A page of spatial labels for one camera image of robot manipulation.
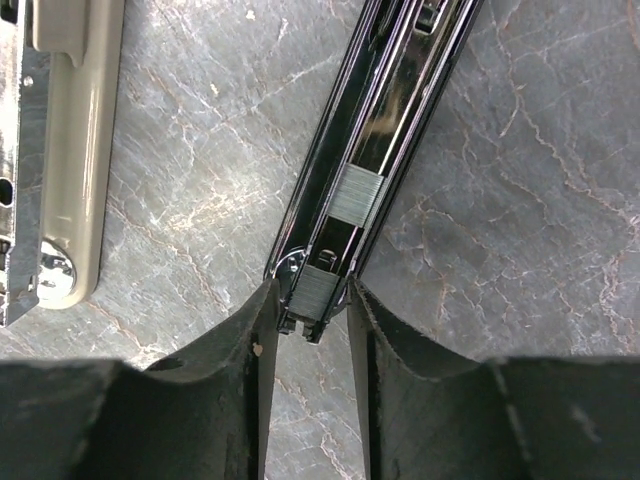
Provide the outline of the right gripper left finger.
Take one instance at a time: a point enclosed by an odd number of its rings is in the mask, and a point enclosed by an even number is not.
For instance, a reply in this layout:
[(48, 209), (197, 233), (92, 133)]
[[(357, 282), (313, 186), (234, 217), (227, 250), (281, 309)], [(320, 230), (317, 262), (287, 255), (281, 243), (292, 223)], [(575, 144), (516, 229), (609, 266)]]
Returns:
[(268, 280), (144, 370), (118, 359), (3, 362), (2, 477), (262, 478), (279, 311)]

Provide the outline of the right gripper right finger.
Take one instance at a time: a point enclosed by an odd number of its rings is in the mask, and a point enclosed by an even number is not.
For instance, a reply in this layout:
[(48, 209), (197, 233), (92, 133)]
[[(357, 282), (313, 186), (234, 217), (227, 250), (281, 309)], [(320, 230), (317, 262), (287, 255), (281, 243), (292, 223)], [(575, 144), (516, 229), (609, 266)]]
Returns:
[(477, 362), (349, 286), (348, 331), (370, 479), (635, 479), (639, 361)]

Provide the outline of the silver staple strip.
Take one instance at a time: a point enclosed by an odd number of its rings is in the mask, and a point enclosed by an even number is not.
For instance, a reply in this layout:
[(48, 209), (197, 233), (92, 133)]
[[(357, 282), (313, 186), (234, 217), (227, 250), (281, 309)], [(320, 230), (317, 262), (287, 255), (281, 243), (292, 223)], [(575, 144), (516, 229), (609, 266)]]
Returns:
[(347, 164), (331, 197), (327, 215), (364, 227), (385, 178), (354, 164)]
[(338, 282), (337, 275), (305, 265), (293, 290), (289, 311), (303, 318), (320, 321), (329, 308)]

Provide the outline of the white black stapler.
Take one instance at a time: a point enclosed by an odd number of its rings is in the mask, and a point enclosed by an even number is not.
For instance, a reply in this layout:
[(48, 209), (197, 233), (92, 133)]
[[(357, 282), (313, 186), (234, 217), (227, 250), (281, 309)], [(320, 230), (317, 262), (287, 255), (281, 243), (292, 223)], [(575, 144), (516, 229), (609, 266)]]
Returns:
[(1, 323), (99, 277), (125, 5), (1, 5)]

